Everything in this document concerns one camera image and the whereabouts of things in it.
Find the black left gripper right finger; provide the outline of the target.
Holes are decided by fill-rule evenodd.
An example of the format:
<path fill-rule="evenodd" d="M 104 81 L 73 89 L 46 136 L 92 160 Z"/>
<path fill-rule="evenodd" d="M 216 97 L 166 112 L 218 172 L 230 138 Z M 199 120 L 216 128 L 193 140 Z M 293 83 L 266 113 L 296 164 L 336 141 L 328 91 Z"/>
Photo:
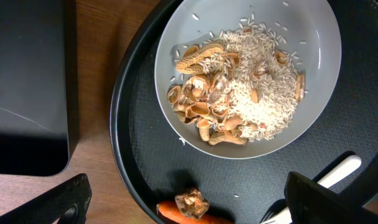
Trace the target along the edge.
<path fill-rule="evenodd" d="M 347 203 L 298 172 L 289 172 L 285 201 L 293 223 L 378 224 L 378 215 Z"/>

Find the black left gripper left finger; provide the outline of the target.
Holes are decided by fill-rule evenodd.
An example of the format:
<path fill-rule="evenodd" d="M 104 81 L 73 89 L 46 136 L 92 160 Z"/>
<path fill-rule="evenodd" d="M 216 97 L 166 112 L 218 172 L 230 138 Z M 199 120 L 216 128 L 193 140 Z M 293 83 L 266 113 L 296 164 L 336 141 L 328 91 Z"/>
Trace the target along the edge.
<path fill-rule="evenodd" d="M 0 216 L 0 223 L 84 224 L 92 198 L 88 176 L 78 174 Z"/>

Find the white plastic fork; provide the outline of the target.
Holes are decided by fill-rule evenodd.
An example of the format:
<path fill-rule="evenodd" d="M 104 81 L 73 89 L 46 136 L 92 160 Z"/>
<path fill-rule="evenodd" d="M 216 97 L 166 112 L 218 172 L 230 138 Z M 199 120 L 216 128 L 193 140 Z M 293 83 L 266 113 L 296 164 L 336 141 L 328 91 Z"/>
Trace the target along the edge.
<path fill-rule="evenodd" d="M 334 184 L 343 180 L 352 174 L 361 166 L 362 160 L 357 155 L 350 155 L 343 159 L 340 163 L 333 166 L 327 174 L 325 174 L 317 183 L 325 188 L 330 188 Z M 266 217 L 261 224 L 289 224 L 292 222 L 290 210 L 285 207 L 279 213 L 267 212 Z"/>

